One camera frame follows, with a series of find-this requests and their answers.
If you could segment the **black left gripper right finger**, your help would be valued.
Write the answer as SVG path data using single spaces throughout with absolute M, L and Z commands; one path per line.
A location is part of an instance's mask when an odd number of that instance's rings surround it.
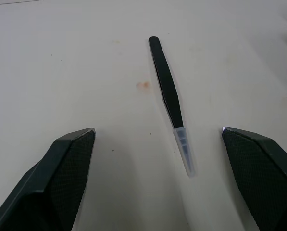
M 238 189 L 261 231 L 287 231 L 287 153 L 272 139 L 237 128 L 222 131 Z

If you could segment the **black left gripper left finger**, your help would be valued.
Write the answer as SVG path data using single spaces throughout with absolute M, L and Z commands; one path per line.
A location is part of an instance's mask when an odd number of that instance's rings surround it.
M 70 231 L 85 192 L 96 132 L 56 139 L 0 207 L 0 231 Z

